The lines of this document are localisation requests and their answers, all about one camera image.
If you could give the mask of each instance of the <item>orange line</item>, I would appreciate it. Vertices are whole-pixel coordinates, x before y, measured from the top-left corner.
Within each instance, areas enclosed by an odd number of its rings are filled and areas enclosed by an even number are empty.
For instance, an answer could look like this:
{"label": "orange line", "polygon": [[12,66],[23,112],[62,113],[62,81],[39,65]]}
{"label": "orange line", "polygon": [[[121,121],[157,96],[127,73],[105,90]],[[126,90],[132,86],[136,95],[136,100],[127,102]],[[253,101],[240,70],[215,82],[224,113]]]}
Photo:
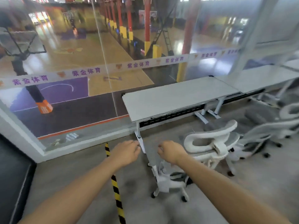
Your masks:
{"label": "orange line", "polygon": [[61,135],[61,134],[64,134],[64,133],[69,133],[69,132],[81,130],[81,129],[84,129],[86,127],[91,127],[91,126],[95,126],[95,125],[98,125],[98,124],[103,124],[103,123],[111,122],[111,121],[114,121],[114,120],[122,119],[122,118],[125,118],[125,117],[128,117],[128,116],[129,115],[124,115],[124,116],[115,117],[115,118],[112,118],[112,119],[107,119],[107,120],[103,120],[103,121],[96,122],[96,123],[87,124],[85,126],[73,128],[73,129],[70,129],[70,130],[61,131],[61,132],[57,132],[57,133],[52,133],[52,134],[48,134],[48,135],[45,135],[45,136],[41,136],[41,137],[38,137],[38,139],[42,140],[42,139],[45,139],[45,138],[49,138],[49,137]]}

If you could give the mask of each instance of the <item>yellow and black striped tape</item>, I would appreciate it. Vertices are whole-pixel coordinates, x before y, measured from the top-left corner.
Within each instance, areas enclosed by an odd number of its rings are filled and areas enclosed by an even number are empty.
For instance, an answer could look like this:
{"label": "yellow and black striped tape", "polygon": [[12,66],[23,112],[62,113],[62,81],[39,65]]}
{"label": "yellow and black striped tape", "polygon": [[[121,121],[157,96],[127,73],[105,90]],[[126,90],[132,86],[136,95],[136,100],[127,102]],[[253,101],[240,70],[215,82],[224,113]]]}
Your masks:
{"label": "yellow and black striped tape", "polygon": [[[106,143],[106,145],[105,145],[105,150],[106,150],[107,157],[109,157],[110,156],[110,150],[109,150],[108,143]],[[119,195],[119,190],[118,190],[115,175],[112,175],[111,182],[112,182],[112,186],[113,186],[113,191],[114,191],[114,197],[115,197],[117,211],[118,211],[119,222],[121,224],[126,224],[125,213],[123,212],[123,205],[121,203],[121,196]]]}

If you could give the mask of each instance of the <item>black wall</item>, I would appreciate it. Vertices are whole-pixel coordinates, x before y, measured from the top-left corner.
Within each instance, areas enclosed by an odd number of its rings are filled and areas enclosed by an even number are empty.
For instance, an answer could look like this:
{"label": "black wall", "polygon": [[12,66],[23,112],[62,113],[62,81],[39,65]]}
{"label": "black wall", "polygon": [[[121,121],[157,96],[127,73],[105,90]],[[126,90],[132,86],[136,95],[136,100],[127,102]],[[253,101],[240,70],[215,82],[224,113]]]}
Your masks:
{"label": "black wall", "polygon": [[36,163],[0,135],[0,223],[17,223],[23,214]]}

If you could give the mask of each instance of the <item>hand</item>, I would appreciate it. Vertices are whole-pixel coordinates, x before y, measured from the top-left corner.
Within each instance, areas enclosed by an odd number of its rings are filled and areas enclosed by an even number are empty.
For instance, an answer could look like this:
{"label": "hand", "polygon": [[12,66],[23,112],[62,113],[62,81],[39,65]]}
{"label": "hand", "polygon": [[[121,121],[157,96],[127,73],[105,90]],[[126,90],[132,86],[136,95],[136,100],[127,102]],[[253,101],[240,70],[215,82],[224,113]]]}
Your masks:
{"label": "hand", "polygon": [[188,155],[179,143],[173,141],[163,141],[158,147],[159,156],[174,165],[178,165],[182,156]]}
{"label": "hand", "polygon": [[111,151],[110,158],[115,161],[119,168],[127,166],[128,164],[137,160],[141,149],[138,141],[124,141],[118,143]]}

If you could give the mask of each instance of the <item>person's left arm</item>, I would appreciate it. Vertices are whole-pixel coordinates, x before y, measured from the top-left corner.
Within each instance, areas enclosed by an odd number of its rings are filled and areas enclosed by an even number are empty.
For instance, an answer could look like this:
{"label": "person's left arm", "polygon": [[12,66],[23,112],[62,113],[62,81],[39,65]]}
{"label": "person's left arm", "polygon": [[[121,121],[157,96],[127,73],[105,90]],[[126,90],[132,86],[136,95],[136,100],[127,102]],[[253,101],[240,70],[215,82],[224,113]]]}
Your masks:
{"label": "person's left arm", "polygon": [[19,224],[76,223],[106,181],[118,169],[136,161],[139,153],[140,147],[137,141],[119,143],[112,150],[110,157],[42,202]]}

